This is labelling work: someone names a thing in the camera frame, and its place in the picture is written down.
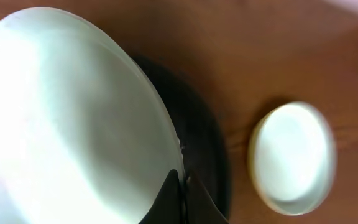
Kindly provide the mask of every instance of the brown table surface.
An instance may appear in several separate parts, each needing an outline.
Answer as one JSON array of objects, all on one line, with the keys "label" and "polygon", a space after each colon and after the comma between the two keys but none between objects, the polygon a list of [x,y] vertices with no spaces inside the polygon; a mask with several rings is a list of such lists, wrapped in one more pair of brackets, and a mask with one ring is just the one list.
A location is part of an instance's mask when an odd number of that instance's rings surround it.
[{"label": "brown table surface", "polygon": [[[358,223],[358,14],[328,2],[335,1],[0,0],[0,19],[35,6],[73,12],[129,54],[160,62],[188,82],[226,138],[231,223]],[[245,155],[258,119],[293,100],[309,102],[327,117],[338,166],[333,189],[317,210],[286,217],[256,195]]]}]

